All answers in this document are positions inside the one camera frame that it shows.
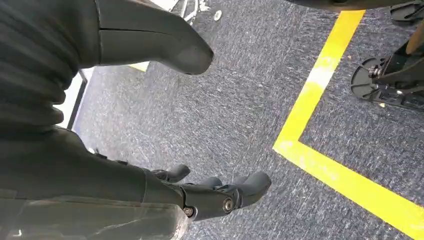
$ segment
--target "black fabric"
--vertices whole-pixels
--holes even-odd
[[[0,130],[63,120],[53,104],[64,102],[80,65],[98,61],[97,31],[90,0],[0,1]]]

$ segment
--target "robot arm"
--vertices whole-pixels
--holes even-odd
[[[80,68],[153,60],[185,74],[206,71],[214,54],[179,16],[146,0],[2,0],[0,52],[2,198],[173,204],[203,220],[255,203],[271,185],[262,172],[224,186],[216,179],[177,184],[184,167],[152,172],[111,161],[55,126],[63,116],[53,104],[64,101]],[[0,223],[19,214],[15,207],[0,207],[10,212]],[[0,227],[1,239],[9,227]]]

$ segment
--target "yellow line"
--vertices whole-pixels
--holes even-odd
[[[273,149],[406,235],[424,240],[424,208],[299,142],[364,12],[340,14]]]
[[[282,142],[275,150],[299,168],[411,238],[424,239],[424,208],[301,142]]]
[[[280,136],[298,140],[320,101],[365,11],[341,12],[294,104]]]

